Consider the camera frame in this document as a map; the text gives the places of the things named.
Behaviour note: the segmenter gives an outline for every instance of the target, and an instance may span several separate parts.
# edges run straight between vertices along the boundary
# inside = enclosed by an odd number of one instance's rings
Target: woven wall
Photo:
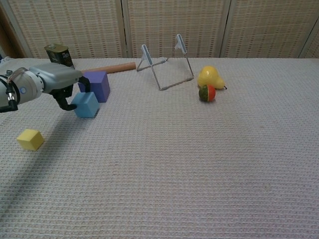
[[[232,0],[221,57],[298,57],[318,0]]]
[[[307,48],[305,58],[319,58],[319,29]]]
[[[133,57],[146,44],[152,57],[176,56],[173,47],[180,33],[190,57],[216,56],[224,0],[127,0]]]
[[[122,57],[116,0],[8,0],[36,58],[60,43],[72,58]]]

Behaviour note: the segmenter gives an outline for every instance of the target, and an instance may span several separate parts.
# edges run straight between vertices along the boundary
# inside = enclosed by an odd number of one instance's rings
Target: toy pear
[[[213,66],[205,66],[200,71],[197,77],[197,84],[199,87],[211,85],[215,89],[226,88],[224,80],[218,75],[216,68]]]

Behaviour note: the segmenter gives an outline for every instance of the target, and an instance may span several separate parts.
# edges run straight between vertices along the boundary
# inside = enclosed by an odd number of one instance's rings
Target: cube
[[[106,102],[110,93],[108,75],[105,71],[85,72],[84,77],[88,78],[91,84],[91,91],[95,93],[98,102]],[[82,83],[78,83],[80,91],[85,92]]]
[[[16,138],[22,148],[37,151],[44,142],[41,133],[34,129],[26,129]]]
[[[74,112],[80,118],[93,118],[100,108],[94,92],[77,93],[71,104],[77,106]]]

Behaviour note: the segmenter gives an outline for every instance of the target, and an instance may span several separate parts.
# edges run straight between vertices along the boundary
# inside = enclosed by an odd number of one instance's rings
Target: gold can
[[[72,58],[67,46],[60,44],[49,44],[45,48],[50,61],[74,68]]]

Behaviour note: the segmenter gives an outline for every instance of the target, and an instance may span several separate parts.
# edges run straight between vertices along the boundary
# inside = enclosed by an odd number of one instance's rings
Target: yellow cube
[[[33,151],[37,151],[44,142],[44,138],[39,131],[28,128],[16,140],[22,148]]]

